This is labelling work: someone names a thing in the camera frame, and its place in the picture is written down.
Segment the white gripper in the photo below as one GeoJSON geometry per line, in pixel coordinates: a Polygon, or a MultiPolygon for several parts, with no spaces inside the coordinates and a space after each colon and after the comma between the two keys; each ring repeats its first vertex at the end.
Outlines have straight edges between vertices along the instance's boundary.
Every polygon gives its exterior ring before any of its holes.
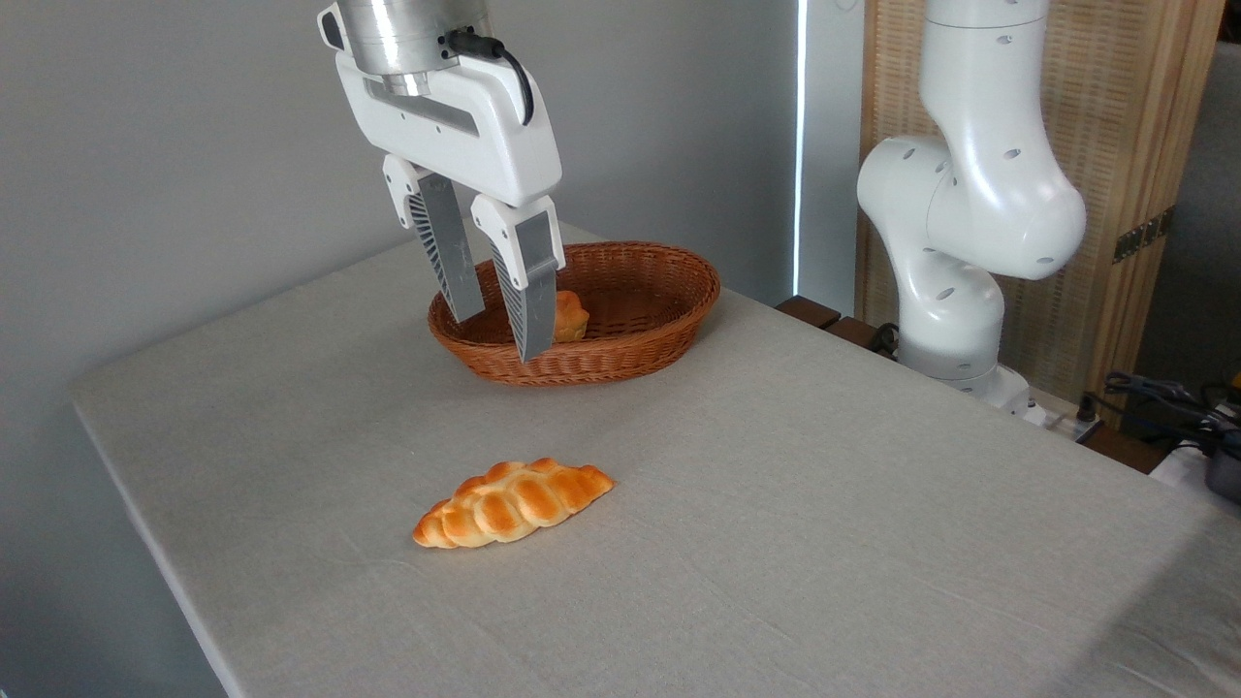
{"type": "Polygon", "coordinates": [[[566,266],[545,196],[562,168],[542,96],[532,93],[535,114],[522,124],[522,89],[500,62],[462,57],[431,71],[424,96],[393,94],[345,51],[335,63],[361,133],[388,153],[382,173],[400,226],[417,233],[458,323],[485,302],[450,180],[483,193],[472,216],[491,242],[519,356],[532,361],[553,345],[556,278],[566,266]]]}

